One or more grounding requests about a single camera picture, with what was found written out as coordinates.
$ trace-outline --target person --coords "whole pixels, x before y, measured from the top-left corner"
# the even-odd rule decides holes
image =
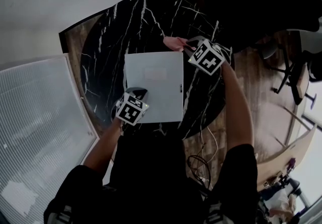
[[[182,141],[120,137],[117,118],[84,165],[66,177],[44,223],[255,223],[258,204],[253,124],[230,65],[222,66],[227,149],[218,181],[203,201],[186,176]],[[110,183],[102,186],[115,146]]]

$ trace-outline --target black chair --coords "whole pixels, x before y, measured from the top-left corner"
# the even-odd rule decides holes
[[[308,88],[309,80],[310,81],[313,80],[314,73],[317,77],[320,78],[320,79],[315,78],[314,82],[322,80],[321,69],[318,68],[318,65],[320,65],[320,62],[322,60],[322,53],[312,54],[309,51],[305,50],[301,54],[297,55],[294,62],[291,65],[289,65],[289,59],[288,59],[285,47],[281,44],[278,44],[275,39],[271,39],[269,42],[265,44],[254,44],[252,45],[252,48],[257,49],[259,57],[263,60],[264,66],[266,68],[284,73],[284,78],[282,80],[281,85],[279,86],[278,89],[273,88],[272,89],[273,92],[277,94],[280,93],[284,85],[287,84],[292,89],[292,94],[293,94],[295,104],[299,105],[305,96],[312,101],[312,104],[311,104],[311,109],[312,109],[316,102],[316,94],[314,97],[312,97],[309,94],[307,94],[306,91]],[[278,50],[281,50],[283,52],[285,69],[272,67],[266,61],[267,58],[271,57]],[[309,76],[309,79],[304,84],[306,85],[306,88],[305,88],[305,93],[303,93],[299,89],[298,82],[300,78],[303,77],[303,73],[306,71],[306,68],[308,70],[308,73],[311,73],[313,77]]]
[[[3,215],[3,213],[0,211],[0,223],[1,224],[10,224],[9,221],[6,219],[6,217]]]
[[[287,175],[283,180],[281,180],[280,182],[278,182],[275,186],[270,187],[268,189],[262,190],[259,193],[260,194],[260,197],[261,197],[261,199],[267,201],[270,198],[272,198],[275,193],[277,193],[281,189],[284,189],[287,185],[291,185],[291,187],[292,187],[292,190],[291,190],[290,193],[288,193],[288,196],[290,194],[294,194],[296,197],[297,196],[301,196],[302,191],[301,191],[301,189],[299,187],[300,186],[300,182],[298,182],[297,180],[294,180],[294,179],[290,178],[289,175]],[[305,201],[304,201],[304,205],[305,205],[304,210],[301,211],[301,212],[299,212],[299,213],[297,213],[292,218],[292,220],[290,222],[288,222],[289,224],[290,223],[293,223],[293,224],[299,223],[299,220],[300,220],[301,215],[303,215],[307,211],[307,209],[308,209],[308,204]]]
[[[322,81],[322,51],[319,53],[311,54],[308,63],[310,82],[320,82]]]
[[[315,32],[322,0],[204,0],[207,15],[223,26],[217,42],[239,52],[266,35],[286,29]]]

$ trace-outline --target round table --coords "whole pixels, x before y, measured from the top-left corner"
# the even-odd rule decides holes
[[[124,93],[124,55],[169,51],[164,36],[215,42],[221,26],[199,11],[196,0],[123,0],[107,9],[91,29],[81,57],[81,79],[92,110],[103,126]],[[231,54],[225,55],[231,63]],[[184,54],[184,118],[182,122],[127,125],[131,135],[190,137],[209,125],[225,105],[220,69],[209,76],[188,63]]]

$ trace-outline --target black t-shirt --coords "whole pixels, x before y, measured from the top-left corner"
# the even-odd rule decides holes
[[[112,177],[109,185],[102,186],[102,177],[94,170],[75,167],[49,203],[44,222],[255,223],[257,164],[251,145],[228,151],[218,182],[205,201],[186,177],[168,175],[167,166],[160,177],[150,177],[144,166],[133,168],[139,171],[135,178],[124,180],[123,173],[121,186]]]

